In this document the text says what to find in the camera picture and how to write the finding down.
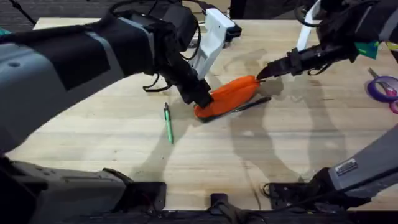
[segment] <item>wooden table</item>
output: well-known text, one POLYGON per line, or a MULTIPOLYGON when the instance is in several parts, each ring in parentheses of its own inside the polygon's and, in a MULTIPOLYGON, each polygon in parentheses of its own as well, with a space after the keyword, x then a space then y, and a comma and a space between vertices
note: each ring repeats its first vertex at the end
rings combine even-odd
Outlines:
MULTIPOLYGON (((40 19, 36 28, 96 19, 40 19)), ((215 89, 257 74, 295 47, 296 21, 237 21, 243 35, 224 49, 207 79, 215 89)), ((317 38, 310 38, 310 45, 317 38)), ((364 90, 372 67, 397 75, 385 45, 377 60, 340 62, 324 74, 273 79, 259 95, 273 100, 208 124, 195 119, 175 88, 147 94, 153 77, 133 75, 57 116, 9 156, 62 169, 111 167, 137 181, 167 183, 167 209, 199 210, 224 192, 241 208, 269 209, 259 191, 267 182, 310 180, 322 167, 352 156, 398 122, 386 104, 364 90), (164 102, 170 104, 175 144, 167 140, 164 102)), ((391 187, 360 209, 397 210, 391 187)))

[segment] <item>orange cloth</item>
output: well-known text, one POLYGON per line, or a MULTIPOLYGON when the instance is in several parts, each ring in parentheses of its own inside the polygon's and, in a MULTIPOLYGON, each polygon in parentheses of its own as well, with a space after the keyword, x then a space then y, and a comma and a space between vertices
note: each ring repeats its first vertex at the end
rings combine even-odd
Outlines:
POLYGON ((254 75, 237 78, 213 91, 211 95, 214 102, 206 108, 196 105, 194 114, 197 118, 206 120, 228 113, 249 101, 259 86, 260 81, 254 75))

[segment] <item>black cable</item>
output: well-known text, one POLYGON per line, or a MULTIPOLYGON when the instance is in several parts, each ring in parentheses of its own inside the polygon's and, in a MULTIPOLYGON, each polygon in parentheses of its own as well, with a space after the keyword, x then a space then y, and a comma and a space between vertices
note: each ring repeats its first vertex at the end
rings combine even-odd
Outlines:
POLYGON ((198 20, 197 21, 197 30, 198 30, 198 42, 197 42, 197 47, 195 49, 195 51, 193 52, 192 56, 187 58, 186 56, 181 54, 181 57, 184 58, 185 60, 192 60, 195 58, 195 56, 197 55, 199 48, 200 48, 200 43, 201 43, 201 30, 200 30, 200 25, 198 20))
POLYGON ((271 183, 264 184, 262 186, 262 194, 268 199, 278 199, 277 197, 272 197, 269 193, 266 192, 266 187, 268 187, 271 183))
MULTIPOLYGON (((356 7, 362 6, 363 4, 374 3, 374 2, 379 2, 379 1, 380 0, 365 0, 363 2, 360 2, 358 4, 348 7, 343 12, 339 13, 338 16, 336 16, 335 18, 340 18, 344 14, 350 12, 351 10, 353 10, 356 7)), ((311 24, 309 22, 306 22, 304 17, 299 15, 299 7, 300 7, 301 3, 302 3, 302 0, 296 0, 296 5, 294 7, 294 16, 295 16, 296 20, 298 20, 301 24, 303 24, 307 27, 321 27, 321 26, 325 26, 325 25, 330 24, 335 21, 334 19, 329 19, 329 20, 322 21, 319 24, 311 24)))
POLYGON ((22 15, 24 15, 25 18, 29 20, 30 23, 36 25, 36 21, 33 18, 31 18, 31 16, 27 12, 25 12, 25 10, 18 2, 16 2, 15 0, 8 0, 8 1, 12 4, 14 8, 16 8, 20 13, 22 13, 22 15))
POLYGON ((132 4, 134 2, 138 2, 139 0, 125 0, 125 1, 121 1, 121 2, 117 2, 115 4, 113 4, 110 8, 109 8, 109 12, 111 14, 114 14, 115 10, 121 6, 127 5, 127 4, 132 4))
POLYGON ((331 192, 327 192, 327 193, 324 193, 324 194, 321 194, 321 195, 318 195, 318 196, 314 196, 314 197, 305 199, 305 200, 303 200, 301 202, 293 203, 293 204, 288 205, 288 206, 283 207, 283 208, 277 208, 275 210, 263 211, 262 213, 283 212, 283 211, 286 211, 286 210, 291 209, 291 208, 301 207, 302 205, 305 205, 307 203, 316 202, 316 201, 319 201, 320 199, 330 198, 330 197, 332 197, 334 195, 342 194, 342 193, 345 193, 345 192, 347 192, 349 190, 357 189, 357 188, 362 187, 362 186, 364 186, 366 184, 370 184, 370 183, 372 183, 372 182, 374 182, 376 180, 383 179, 383 178, 385 178, 385 177, 387 177, 389 175, 396 174, 396 173, 398 173, 398 167, 390 169, 387 172, 384 172, 382 174, 379 174, 379 175, 376 175, 374 177, 368 178, 366 180, 360 181, 360 182, 358 182, 356 184, 353 184, 351 186, 348 186, 348 187, 345 187, 345 188, 342 188, 342 189, 339 189, 339 190, 332 190, 331 192))
POLYGON ((155 9, 155 7, 156 7, 156 5, 157 5, 158 2, 159 2, 159 0, 155 0, 154 5, 151 7, 151 9, 149 9, 149 12, 147 13, 147 15, 150 15, 150 14, 151 14, 151 12, 155 9))

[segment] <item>black wire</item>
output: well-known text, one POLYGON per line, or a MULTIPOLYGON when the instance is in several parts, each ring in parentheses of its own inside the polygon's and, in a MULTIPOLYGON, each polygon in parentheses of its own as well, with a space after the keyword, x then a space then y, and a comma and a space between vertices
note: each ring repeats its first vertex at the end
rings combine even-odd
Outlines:
POLYGON ((158 2, 159 2, 159 0, 155 0, 154 5, 151 7, 151 9, 149 9, 149 12, 147 13, 147 15, 150 15, 150 14, 151 14, 151 12, 155 9, 155 7, 156 7, 156 5, 157 5, 158 2))
MULTIPOLYGON (((363 4, 374 3, 374 2, 379 2, 379 1, 380 0, 365 0, 363 2, 360 2, 358 4, 348 7, 343 12, 339 13, 335 18, 340 18, 344 14, 350 12, 351 10, 353 10, 356 7, 362 6, 363 4)), ((299 7, 300 7, 301 3, 302 3, 302 0, 296 0, 296 6, 294 8, 294 16, 295 16, 296 20, 298 20, 301 24, 303 24, 307 27, 321 27, 321 26, 325 26, 325 25, 330 24, 335 21, 335 19, 329 19, 329 20, 322 21, 319 24, 311 24, 309 22, 306 22, 304 17, 299 15, 299 7)))
POLYGON ((192 60, 195 58, 195 56, 198 54, 199 48, 200 48, 200 43, 201 43, 201 30, 200 30, 200 25, 198 20, 197 21, 197 30, 198 30, 198 42, 197 42, 197 47, 194 51, 194 53, 192 54, 191 57, 187 58, 186 56, 181 54, 181 57, 184 58, 185 60, 192 60))
POLYGON ((121 2, 117 2, 115 4, 113 4, 110 8, 109 8, 109 12, 114 14, 115 10, 121 6, 127 5, 127 4, 131 4, 134 2, 138 2, 139 0, 125 0, 125 1, 121 1, 121 2))
POLYGON ((22 8, 22 6, 17 1, 15 1, 15 0, 8 0, 8 1, 12 4, 12 6, 14 8, 16 8, 20 13, 22 13, 22 15, 24 15, 25 18, 27 20, 29 20, 30 23, 32 23, 33 25, 36 25, 36 21, 33 18, 31 18, 31 16, 27 12, 25 12, 25 10, 22 8))
POLYGON ((266 187, 268 187, 270 184, 271 183, 267 183, 267 184, 264 184, 264 186, 262 186, 262 194, 269 199, 278 199, 278 197, 272 197, 269 193, 266 192, 266 187))

